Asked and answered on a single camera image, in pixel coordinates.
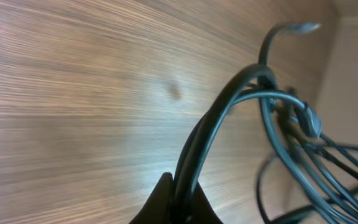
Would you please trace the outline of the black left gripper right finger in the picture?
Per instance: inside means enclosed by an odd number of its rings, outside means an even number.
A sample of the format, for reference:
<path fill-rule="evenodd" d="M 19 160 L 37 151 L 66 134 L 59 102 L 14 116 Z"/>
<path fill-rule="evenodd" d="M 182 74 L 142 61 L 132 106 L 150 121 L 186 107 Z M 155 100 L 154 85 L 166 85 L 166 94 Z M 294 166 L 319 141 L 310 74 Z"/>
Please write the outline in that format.
<path fill-rule="evenodd" d="M 190 217 L 191 224 L 223 224 L 212 209 L 199 183 L 191 199 Z"/>

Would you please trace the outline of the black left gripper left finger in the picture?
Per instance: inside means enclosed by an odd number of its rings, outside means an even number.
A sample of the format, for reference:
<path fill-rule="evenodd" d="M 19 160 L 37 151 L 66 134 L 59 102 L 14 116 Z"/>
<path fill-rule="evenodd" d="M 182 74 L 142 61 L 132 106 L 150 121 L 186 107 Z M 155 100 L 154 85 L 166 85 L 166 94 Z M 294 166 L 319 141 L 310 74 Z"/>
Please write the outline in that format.
<path fill-rule="evenodd" d="M 170 172 L 161 175 L 140 212 L 130 224 L 168 224 L 170 223 L 173 177 Z"/>

